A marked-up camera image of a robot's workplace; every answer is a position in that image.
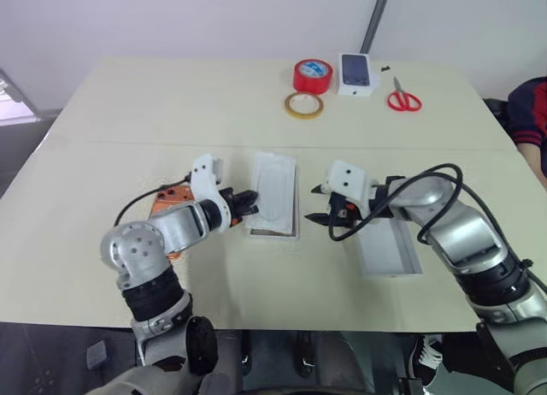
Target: red scissors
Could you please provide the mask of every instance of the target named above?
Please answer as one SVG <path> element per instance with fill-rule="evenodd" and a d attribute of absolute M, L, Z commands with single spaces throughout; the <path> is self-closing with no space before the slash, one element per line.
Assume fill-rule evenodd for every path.
<path fill-rule="evenodd" d="M 418 111 L 421 109 L 421 100 L 414 94 L 407 93 L 401 87 L 397 77 L 393 78 L 395 91 L 387 97 L 387 105 L 396 111 Z"/>

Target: yellow tape roll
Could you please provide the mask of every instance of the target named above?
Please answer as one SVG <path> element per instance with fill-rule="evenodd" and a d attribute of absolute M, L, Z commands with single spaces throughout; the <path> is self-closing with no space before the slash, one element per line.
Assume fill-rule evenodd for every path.
<path fill-rule="evenodd" d="M 314 109 L 313 111 L 310 111 L 308 113 L 304 113 L 304 112 L 301 112 L 301 111 L 296 111 L 294 109 L 294 106 L 293 104 L 295 103 L 295 100 L 296 99 L 302 99 L 302 100 L 309 100 L 309 99 L 313 99 L 315 100 L 315 107 L 316 109 Z M 299 93 L 299 92 L 296 92 L 296 93 L 292 93 L 291 95 L 287 96 L 287 98 L 285 99 L 285 110 L 287 111 L 287 113 L 289 113 L 290 115 L 292 115 L 293 117 L 297 117 L 298 119 L 314 119 L 315 117 L 317 117 L 318 115 L 320 115 L 323 111 L 323 101 L 317 97 L 315 94 L 311 94 L 311 93 Z"/>

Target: scissors blade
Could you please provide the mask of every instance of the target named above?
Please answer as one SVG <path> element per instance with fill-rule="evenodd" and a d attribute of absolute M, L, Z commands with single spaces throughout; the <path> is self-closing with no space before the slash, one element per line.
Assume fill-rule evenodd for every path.
<path fill-rule="evenodd" d="M 399 83 L 399 80 L 397 80 L 397 77 L 393 78 L 393 84 L 395 85 L 396 91 L 403 91 L 403 88 L 401 87 L 401 83 Z"/>

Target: red tape roll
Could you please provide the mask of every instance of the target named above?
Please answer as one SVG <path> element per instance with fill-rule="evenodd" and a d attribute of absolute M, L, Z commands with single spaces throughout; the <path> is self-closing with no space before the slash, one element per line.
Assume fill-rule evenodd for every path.
<path fill-rule="evenodd" d="M 318 59 L 301 60 L 294 66 L 292 86 L 296 91 L 323 94 L 332 79 L 332 66 Z"/>

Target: scissors handle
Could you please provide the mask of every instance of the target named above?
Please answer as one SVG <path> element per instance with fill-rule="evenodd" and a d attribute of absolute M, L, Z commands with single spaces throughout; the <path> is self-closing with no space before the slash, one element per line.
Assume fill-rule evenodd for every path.
<path fill-rule="evenodd" d="M 387 97 L 387 104 L 396 111 L 418 111 L 421 100 L 406 91 L 394 91 Z"/>

